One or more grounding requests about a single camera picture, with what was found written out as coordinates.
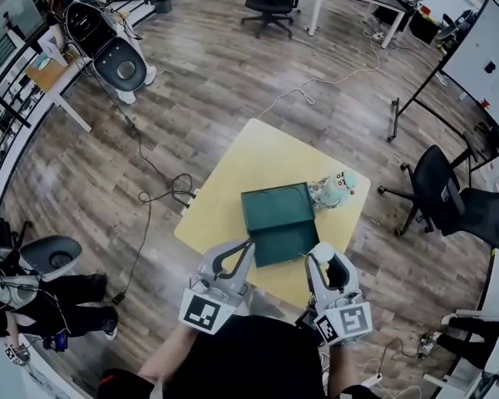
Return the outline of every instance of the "green box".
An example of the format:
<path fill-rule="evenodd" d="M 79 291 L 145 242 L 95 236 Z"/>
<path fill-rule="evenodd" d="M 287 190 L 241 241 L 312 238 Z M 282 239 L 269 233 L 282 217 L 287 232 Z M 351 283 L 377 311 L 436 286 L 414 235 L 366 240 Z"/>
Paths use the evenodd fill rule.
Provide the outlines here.
<path fill-rule="evenodd" d="M 319 242 L 306 183 L 244 192 L 242 207 L 258 268 L 301 257 Z"/>

